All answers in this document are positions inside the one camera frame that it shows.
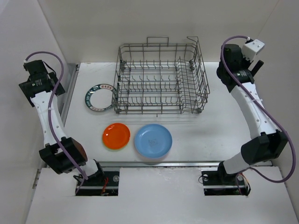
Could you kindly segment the white plate green red rim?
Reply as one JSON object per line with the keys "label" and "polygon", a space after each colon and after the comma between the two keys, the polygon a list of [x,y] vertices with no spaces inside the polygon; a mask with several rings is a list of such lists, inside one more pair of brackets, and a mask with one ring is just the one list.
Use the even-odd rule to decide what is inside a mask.
{"label": "white plate green red rim", "polygon": [[92,102],[91,102],[91,98],[92,95],[100,90],[109,90],[112,92],[112,96],[117,96],[117,89],[114,88],[112,85],[110,84],[97,84],[95,86],[93,86],[92,88],[90,88],[87,93],[85,94],[85,105],[92,111],[95,112],[105,112],[107,110],[110,110],[114,107],[113,103],[111,103],[108,107],[105,108],[97,108],[95,107]]}

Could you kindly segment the orange plastic plate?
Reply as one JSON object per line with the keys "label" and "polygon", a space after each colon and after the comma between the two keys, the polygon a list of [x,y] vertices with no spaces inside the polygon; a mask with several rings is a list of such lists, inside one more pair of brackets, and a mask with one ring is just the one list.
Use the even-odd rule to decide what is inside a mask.
{"label": "orange plastic plate", "polygon": [[102,141],[106,144],[122,145],[130,141],[130,130],[123,123],[113,123],[107,126],[102,135]]}

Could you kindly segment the light blue plastic plate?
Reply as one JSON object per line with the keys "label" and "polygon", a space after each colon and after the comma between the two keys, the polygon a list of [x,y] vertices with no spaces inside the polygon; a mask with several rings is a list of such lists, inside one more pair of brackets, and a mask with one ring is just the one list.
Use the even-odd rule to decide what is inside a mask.
{"label": "light blue plastic plate", "polygon": [[134,144],[139,154],[159,157],[169,153],[172,147],[172,135],[162,125],[148,124],[138,130]]}

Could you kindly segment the lime green plastic plate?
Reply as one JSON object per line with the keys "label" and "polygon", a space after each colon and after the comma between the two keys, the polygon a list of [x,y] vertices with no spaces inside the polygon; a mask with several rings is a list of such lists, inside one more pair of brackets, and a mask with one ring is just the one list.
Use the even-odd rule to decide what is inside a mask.
{"label": "lime green plastic plate", "polygon": [[122,150],[124,149],[128,144],[122,144],[122,145],[114,145],[114,144],[106,144],[106,143],[103,143],[103,146],[105,147],[106,150],[108,151],[112,151],[112,152],[116,152],[116,151],[119,151],[119,150]]}

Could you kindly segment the pink plastic plate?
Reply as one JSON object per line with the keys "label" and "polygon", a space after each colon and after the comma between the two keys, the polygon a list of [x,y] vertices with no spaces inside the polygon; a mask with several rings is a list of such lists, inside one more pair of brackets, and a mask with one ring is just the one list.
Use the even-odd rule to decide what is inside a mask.
{"label": "pink plastic plate", "polygon": [[137,157],[142,160],[142,161],[159,161],[159,160],[164,160],[167,158],[167,154],[159,157],[150,157],[150,156],[144,156],[142,154],[137,154]]}

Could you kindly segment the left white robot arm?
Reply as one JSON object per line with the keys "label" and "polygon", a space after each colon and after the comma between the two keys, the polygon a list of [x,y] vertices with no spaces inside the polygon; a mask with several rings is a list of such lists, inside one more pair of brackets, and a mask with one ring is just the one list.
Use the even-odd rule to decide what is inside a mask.
{"label": "left white robot arm", "polygon": [[48,66],[42,60],[25,61],[23,67],[29,77],[19,87],[37,110],[42,125],[44,148],[39,151],[41,159],[57,174],[77,169],[83,179],[94,185],[102,184],[105,174],[101,165],[97,161],[89,163],[82,145],[64,130],[57,97],[65,90],[56,73],[48,72]]}

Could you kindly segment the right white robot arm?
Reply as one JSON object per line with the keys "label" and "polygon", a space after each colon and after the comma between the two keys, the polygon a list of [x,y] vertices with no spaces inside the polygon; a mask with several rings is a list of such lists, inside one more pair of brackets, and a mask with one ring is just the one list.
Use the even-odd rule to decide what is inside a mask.
{"label": "right white robot arm", "polygon": [[263,104],[253,77],[263,63],[258,62],[255,69],[250,71],[248,68],[251,63],[243,57],[237,44],[225,44],[221,49],[223,55],[217,68],[217,76],[238,103],[251,138],[241,146],[238,154],[219,164],[216,178],[220,183],[226,184],[237,173],[252,165],[278,158],[288,139],[261,110]]}

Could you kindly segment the aluminium front rail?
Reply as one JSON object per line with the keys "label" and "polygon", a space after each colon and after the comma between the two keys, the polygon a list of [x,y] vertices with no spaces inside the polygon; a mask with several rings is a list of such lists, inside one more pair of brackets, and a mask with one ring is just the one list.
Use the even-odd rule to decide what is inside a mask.
{"label": "aluminium front rail", "polygon": [[217,167],[220,161],[99,161],[102,167]]}

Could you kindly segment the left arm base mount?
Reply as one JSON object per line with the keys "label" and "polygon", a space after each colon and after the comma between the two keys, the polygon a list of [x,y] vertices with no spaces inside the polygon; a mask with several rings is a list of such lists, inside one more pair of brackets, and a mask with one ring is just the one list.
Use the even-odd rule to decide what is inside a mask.
{"label": "left arm base mount", "polygon": [[83,180],[82,175],[74,175],[77,181],[75,196],[118,196],[119,190],[119,171],[104,171],[104,174],[98,173],[95,177]]}

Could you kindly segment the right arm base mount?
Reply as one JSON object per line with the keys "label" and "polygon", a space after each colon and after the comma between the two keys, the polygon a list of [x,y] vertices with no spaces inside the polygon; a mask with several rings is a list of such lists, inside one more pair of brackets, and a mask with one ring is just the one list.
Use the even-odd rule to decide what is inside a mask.
{"label": "right arm base mount", "polygon": [[248,196],[251,192],[251,186],[243,174],[223,182],[217,171],[204,170],[199,182],[203,184],[205,196]]}

